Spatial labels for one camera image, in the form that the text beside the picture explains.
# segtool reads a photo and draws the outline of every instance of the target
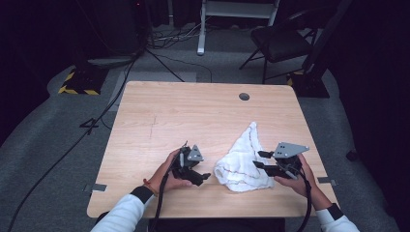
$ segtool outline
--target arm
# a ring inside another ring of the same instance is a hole
[[[307,180],[311,185],[311,203],[316,210],[322,230],[324,232],[359,231],[356,225],[343,214],[337,204],[332,204],[329,198],[316,185],[314,175],[305,157],[302,154],[298,155],[298,157],[302,163]],[[307,197],[306,186],[302,177],[298,178],[298,180],[290,180],[276,176],[274,179],[281,185],[291,187],[297,193]]]
[[[92,232],[134,231],[144,214],[146,206],[153,199],[153,196],[160,191],[162,177],[177,154],[179,154],[179,149],[169,154],[166,161],[161,164],[153,177],[144,186],[135,188],[130,194],[121,198],[114,208],[94,226]],[[175,179],[170,174],[164,191],[191,186],[190,181]]]

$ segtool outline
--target person's right hand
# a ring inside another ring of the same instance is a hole
[[[305,171],[305,176],[307,177],[307,180],[309,181],[310,186],[312,188],[317,188],[317,185],[314,182],[313,172],[311,171],[310,166],[305,160],[304,155],[299,154],[298,158],[302,163],[302,168]],[[281,185],[286,186],[286,187],[291,187],[297,193],[301,194],[304,197],[307,197],[307,188],[305,185],[305,181],[300,175],[298,176],[298,180],[286,179],[286,178],[282,178],[279,176],[274,177],[274,179],[275,181],[279,182]]]

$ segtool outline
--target crumpled cloth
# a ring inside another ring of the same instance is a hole
[[[228,154],[218,160],[214,172],[220,184],[238,192],[273,187],[274,180],[253,163],[256,160],[269,164],[267,159],[257,154],[258,151],[263,151],[263,148],[259,143],[256,123],[252,122]]]

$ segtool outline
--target person's hand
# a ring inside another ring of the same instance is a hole
[[[316,185],[314,181],[314,175],[311,171],[310,166],[307,163],[307,160],[302,154],[298,155],[299,160],[302,163],[302,167],[305,171],[305,176],[310,183],[311,190],[310,190],[310,197],[311,197],[311,204],[313,205],[316,211],[327,209],[332,206],[332,202],[329,198],[323,193],[322,190]],[[291,187],[294,191],[301,194],[304,197],[307,197],[307,188],[304,179],[299,175],[298,180],[293,179],[286,179],[281,177],[274,177],[274,179],[279,182],[281,185],[286,187]]]
[[[314,181],[313,172],[311,171],[310,166],[305,160],[304,155],[299,154],[298,157],[302,163],[302,168],[305,171],[305,176],[307,177],[307,180],[310,183],[312,189],[317,188],[317,185]],[[286,178],[282,178],[279,176],[274,177],[274,179],[275,181],[279,182],[281,185],[286,186],[286,187],[291,187],[297,193],[301,194],[304,197],[307,197],[307,188],[305,185],[305,181],[300,175],[298,176],[298,180],[286,179]]]
[[[160,192],[160,184],[162,181],[162,177],[165,175],[166,170],[168,169],[169,165],[171,164],[175,156],[179,155],[179,151],[180,149],[177,149],[171,152],[169,156],[166,158],[166,161],[163,164],[161,164],[161,166],[157,169],[157,171],[148,181],[151,183],[150,185],[151,188],[154,189],[156,192]],[[191,187],[191,186],[192,186],[192,183],[190,181],[176,179],[174,178],[174,175],[172,174],[172,172],[170,172],[168,175],[168,180],[166,181],[166,184],[165,184],[164,191],[183,188],[183,187]]]

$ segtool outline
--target person's left hand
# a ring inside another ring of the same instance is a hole
[[[160,192],[160,184],[162,181],[162,177],[165,175],[166,170],[168,169],[169,165],[171,164],[172,160],[175,156],[178,156],[180,149],[177,149],[169,154],[166,158],[166,161],[161,164],[161,166],[157,169],[154,175],[151,177],[149,182],[151,183],[151,188],[154,189],[156,192]],[[179,189],[183,187],[191,187],[192,183],[188,180],[181,180],[176,179],[174,175],[170,172],[168,175],[168,180],[165,184],[164,191],[172,190],[172,189]]]

